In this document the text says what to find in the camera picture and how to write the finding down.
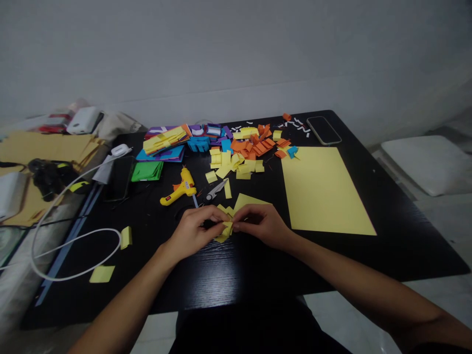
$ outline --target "right hand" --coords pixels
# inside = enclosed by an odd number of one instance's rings
[[[233,218],[233,231],[251,234],[267,246],[282,251],[286,251],[296,237],[272,204],[243,206]]]

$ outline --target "cable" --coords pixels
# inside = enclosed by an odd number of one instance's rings
[[[112,255],[114,255],[116,253],[116,251],[118,251],[120,245],[121,245],[121,233],[116,230],[116,229],[98,229],[98,230],[94,230],[94,231],[91,231],[85,235],[81,235],[79,237],[76,237],[75,239],[73,240],[70,240],[69,242],[59,246],[59,247],[56,247],[55,249],[53,250],[50,250],[44,254],[41,254],[41,255],[38,255],[38,256],[35,256],[34,254],[34,245],[36,243],[36,238],[37,238],[37,235],[38,235],[38,231],[39,231],[39,228],[42,226],[42,223],[44,221],[44,219],[46,219],[46,217],[49,215],[49,213],[51,212],[51,210],[54,208],[54,206],[56,206],[56,203],[58,202],[58,200],[69,190],[69,188],[75,184],[75,182],[77,182],[79,179],[81,179],[83,176],[85,176],[86,174],[92,172],[92,171],[95,171],[97,170],[98,168],[100,168],[101,166],[107,164],[107,163],[110,163],[112,161],[115,161],[116,159],[119,159],[120,157],[115,157],[115,158],[111,158],[110,160],[106,161],[106,162],[103,162],[101,163],[100,165],[88,170],[87,172],[81,174],[80,176],[78,176],[75,180],[73,180],[68,186],[66,186],[62,192],[60,192],[58,194],[58,196],[56,197],[56,199],[53,200],[52,204],[49,206],[49,209],[46,211],[46,213],[41,217],[41,219],[39,220],[37,226],[36,226],[36,229],[34,231],[34,234],[33,234],[33,240],[31,242],[31,251],[30,251],[30,259],[29,259],[29,262],[31,264],[31,267],[33,268],[33,271],[39,275],[41,278],[43,279],[46,279],[46,280],[49,280],[49,281],[65,281],[65,280],[70,280],[70,279],[74,279],[74,278],[77,278],[81,275],[84,275],[85,273],[88,273],[90,272],[91,270],[94,270],[95,268],[97,268],[98,266],[102,265],[103,263],[105,263]],[[64,246],[72,243],[72,242],[75,242],[77,241],[78,239],[81,239],[82,237],[85,237],[85,236],[88,236],[88,235],[91,235],[91,234],[94,234],[95,232],[99,232],[99,231],[114,231],[117,233],[118,235],[118,245],[116,246],[116,248],[108,255],[108,257],[106,257],[104,260],[102,260],[100,263],[98,263],[97,265],[94,265],[93,267],[81,272],[81,273],[78,273],[78,274],[75,274],[75,275],[71,275],[71,276],[68,276],[68,277],[65,277],[65,278],[53,278],[53,277],[50,277],[48,276],[47,274],[41,272],[38,268],[38,266],[36,265],[36,263],[34,262],[34,259],[35,258],[38,258],[38,257],[41,257],[45,254],[48,254],[50,252],[53,252],[53,251],[56,251],[60,248],[63,248]]]

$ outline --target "black table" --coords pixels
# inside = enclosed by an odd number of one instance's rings
[[[351,257],[399,281],[419,280],[465,274],[469,267],[429,223],[403,191],[376,162],[359,140],[333,111],[294,115],[302,122],[309,117],[325,116],[343,142],[339,152],[364,203],[378,236],[296,231],[324,247]],[[253,126],[284,122],[281,117],[251,119]],[[246,121],[227,124],[248,126]],[[289,127],[282,134],[297,146],[320,146],[313,134]],[[115,145],[133,146],[136,156],[142,148],[144,134],[120,135]],[[273,154],[263,156],[267,161]],[[199,201],[210,189],[205,173],[210,171],[210,155],[187,149],[184,163],[190,170]],[[171,206],[159,199],[170,194],[172,184],[180,183],[181,164],[166,163],[160,181],[130,184],[130,199],[118,205],[98,202],[88,217],[81,235],[99,228],[118,230],[131,226],[133,245],[118,251],[105,265],[115,265],[109,283],[89,283],[90,273],[79,278],[54,283],[44,302],[34,301],[22,321],[23,329],[91,322],[108,302],[128,283],[153,255],[157,247],[174,231],[176,214],[193,205],[192,198],[182,196]],[[234,206],[238,193],[273,203],[290,225],[282,165],[279,158],[265,164],[265,173],[253,174],[250,180],[238,180],[230,174],[233,198],[221,192],[214,204]],[[58,277],[76,274],[98,263],[116,246],[117,238],[103,232],[73,244]],[[315,272],[291,256],[270,249],[256,238],[235,234],[224,243],[212,241],[196,255],[180,262],[171,273],[151,314],[183,309],[233,304],[267,297],[302,295],[333,290]]]

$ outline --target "phone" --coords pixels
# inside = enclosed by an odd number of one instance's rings
[[[128,195],[128,185],[134,170],[135,158],[124,156],[112,162],[110,180],[105,186],[104,202],[121,201]]]
[[[325,117],[311,117],[306,120],[306,123],[322,145],[337,144],[342,141]]]

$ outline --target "stack of paper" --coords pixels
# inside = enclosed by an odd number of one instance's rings
[[[159,180],[163,165],[162,161],[137,163],[134,167],[131,182]]]
[[[138,161],[163,161],[163,162],[182,162],[185,145],[179,145],[153,156],[147,156],[144,150],[136,156]]]
[[[170,147],[182,144],[190,139],[192,133],[188,125],[183,124],[177,128],[165,131],[143,142],[143,150],[146,155],[162,152]]]
[[[57,160],[72,162],[74,169],[81,172],[93,159],[104,140],[94,135],[44,135],[40,133],[15,131],[0,143],[0,161],[27,165],[31,160]],[[0,176],[17,172],[21,166],[0,169]],[[42,200],[39,189],[32,178],[25,191],[21,211],[4,221],[5,225],[31,226],[44,214],[51,202]]]

